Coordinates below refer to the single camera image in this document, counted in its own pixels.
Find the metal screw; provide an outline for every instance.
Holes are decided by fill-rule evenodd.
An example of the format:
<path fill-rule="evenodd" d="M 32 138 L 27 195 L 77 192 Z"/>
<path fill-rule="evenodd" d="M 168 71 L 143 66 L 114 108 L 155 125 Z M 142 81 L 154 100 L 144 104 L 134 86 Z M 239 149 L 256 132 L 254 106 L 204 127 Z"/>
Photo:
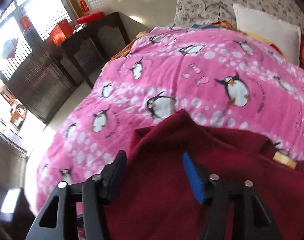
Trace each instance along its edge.
<path fill-rule="evenodd" d="M 59 188 L 64 188 L 67 186 L 67 183 L 65 181 L 61 181 L 59 182 L 59 184 L 57 185 Z"/>
<path fill-rule="evenodd" d="M 92 180 L 100 180 L 102 178 L 102 176 L 100 174 L 94 174 L 92 176 Z"/>
<path fill-rule="evenodd" d="M 253 182 L 250 181 L 250 180 L 246 180 L 246 181 L 244 182 L 244 185 L 246 185 L 247 187 L 252 187 L 252 186 L 253 186 Z"/>
<path fill-rule="evenodd" d="M 216 175 L 216 174 L 211 174 L 211 175 L 209 176 L 209 178 L 210 178 L 211 180 L 218 180 L 218 179 L 220 179 L 219 175 Z"/>

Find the floor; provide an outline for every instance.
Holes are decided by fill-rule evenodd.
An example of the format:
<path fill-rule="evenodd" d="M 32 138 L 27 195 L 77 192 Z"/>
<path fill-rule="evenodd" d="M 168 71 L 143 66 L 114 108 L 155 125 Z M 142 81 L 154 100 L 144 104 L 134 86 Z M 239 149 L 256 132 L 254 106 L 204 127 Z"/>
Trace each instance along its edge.
<path fill-rule="evenodd" d="M 135 19 L 144 25 L 153 28 L 155 26 L 168 25 L 173 22 L 175 16 L 175 7 L 177 0 L 102 0 L 101 9 L 105 13 L 110 13 L 113 11 L 120 11 L 125 15 Z M 92 9 L 95 9 L 95 4 L 90 4 Z M 148 28 L 138 25 L 136 22 L 124 23 L 130 39 L 134 39 L 135 35 L 140 31 L 146 31 Z M 111 30 L 102 30 L 102 35 Z M 108 41 L 114 39 L 111 35 L 106 35 L 105 38 Z M 111 47 L 112 55 L 117 53 L 124 47 L 124 43 L 120 43 L 120 47 Z M 94 73 L 90 79 L 94 82 L 98 76 L 99 72 Z M 53 136 L 56 130 L 63 123 L 64 119 L 68 114 L 90 93 L 90 88 L 85 83 L 83 83 L 63 104 L 57 114 L 54 116 L 52 121 L 44 129 L 42 135 L 39 138 L 36 147 L 31 153 L 29 158 L 27 169 L 26 169 L 26 179 L 25 179 L 25 194 L 31 203 L 31 210 L 36 212 L 34 208 L 35 195 L 36 195 L 36 170 L 39 162 L 45 153 L 46 149 L 52 142 Z"/>

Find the pink blanket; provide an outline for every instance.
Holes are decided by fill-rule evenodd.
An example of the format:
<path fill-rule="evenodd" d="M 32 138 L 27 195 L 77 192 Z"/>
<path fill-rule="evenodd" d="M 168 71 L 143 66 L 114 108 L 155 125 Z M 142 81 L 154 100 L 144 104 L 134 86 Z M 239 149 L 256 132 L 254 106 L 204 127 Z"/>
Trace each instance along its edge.
<path fill-rule="evenodd" d="M 128 151 L 134 129 L 182 108 L 199 125 L 261 133 L 304 160 L 302 69 L 234 31 L 157 27 L 110 62 L 57 131 L 38 169 L 37 208 L 58 182 L 82 182 Z"/>

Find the brown wooden furniture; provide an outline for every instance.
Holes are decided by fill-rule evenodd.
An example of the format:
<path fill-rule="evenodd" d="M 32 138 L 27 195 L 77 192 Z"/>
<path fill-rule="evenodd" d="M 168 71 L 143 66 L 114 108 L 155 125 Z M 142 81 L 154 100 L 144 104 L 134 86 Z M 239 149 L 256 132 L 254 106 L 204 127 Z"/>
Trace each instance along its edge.
<path fill-rule="evenodd" d="M 55 58 L 57 66 L 67 76 L 67 78 L 70 80 L 72 84 L 76 84 L 76 82 L 72 78 L 72 76 L 68 73 L 68 71 L 64 68 L 64 66 L 61 64 L 60 60 L 62 59 L 63 55 L 66 55 L 67 58 L 76 67 L 76 69 L 80 72 L 80 74 L 82 75 L 86 83 L 90 86 L 90 88 L 93 88 L 92 81 L 89 79 L 85 71 L 82 69 L 82 67 L 80 66 L 74 55 L 81 49 L 81 44 L 84 40 L 91 39 L 95 47 L 99 51 L 100 55 L 102 56 L 102 58 L 108 61 L 109 60 L 108 55 L 104 50 L 99 37 L 97 36 L 97 31 L 99 30 L 99 28 L 105 25 L 110 26 L 112 28 L 118 27 L 125 44 L 128 45 L 130 43 L 129 36 L 120 18 L 119 12 L 114 12 L 112 14 L 104 16 L 101 19 L 90 22 L 86 27 L 79 30 L 77 33 L 73 34 L 72 36 L 68 37 L 57 47 L 57 49 L 53 51 L 52 56 Z"/>

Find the black cable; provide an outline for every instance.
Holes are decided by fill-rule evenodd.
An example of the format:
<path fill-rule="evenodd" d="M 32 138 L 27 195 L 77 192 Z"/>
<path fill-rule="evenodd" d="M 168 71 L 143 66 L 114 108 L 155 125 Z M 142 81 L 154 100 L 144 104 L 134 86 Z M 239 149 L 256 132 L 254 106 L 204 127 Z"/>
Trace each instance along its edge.
<path fill-rule="evenodd" d="M 218 5 L 219 6 L 219 17 L 218 17 L 218 20 L 217 20 L 217 22 L 218 22 L 219 19 L 220 19 L 220 15 L 221 15 L 221 6 L 218 3 L 211 3 L 208 6 L 206 6 L 204 0 L 202 0 L 202 2 L 204 3 L 204 6 L 205 6 L 205 10 L 204 11 L 206 11 L 211 5 Z"/>

